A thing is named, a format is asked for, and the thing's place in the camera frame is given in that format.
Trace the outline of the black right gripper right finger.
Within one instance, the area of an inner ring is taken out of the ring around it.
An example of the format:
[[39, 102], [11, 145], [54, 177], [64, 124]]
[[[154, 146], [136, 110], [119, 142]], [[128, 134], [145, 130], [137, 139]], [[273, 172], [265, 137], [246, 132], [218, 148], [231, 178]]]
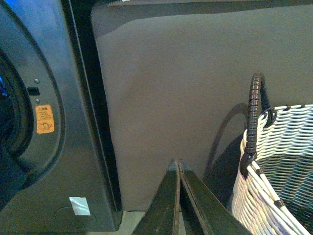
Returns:
[[180, 160], [180, 208], [187, 235], [250, 235], [191, 167]]

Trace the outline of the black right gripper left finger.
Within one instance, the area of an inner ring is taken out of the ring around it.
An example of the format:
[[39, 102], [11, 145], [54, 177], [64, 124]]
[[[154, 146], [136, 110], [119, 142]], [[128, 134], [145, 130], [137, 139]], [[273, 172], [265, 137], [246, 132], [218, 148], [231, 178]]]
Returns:
[[180, 172], [176, 160], [169, 163], [157, 192], [132, 234], [177, 235], [179, 233]]

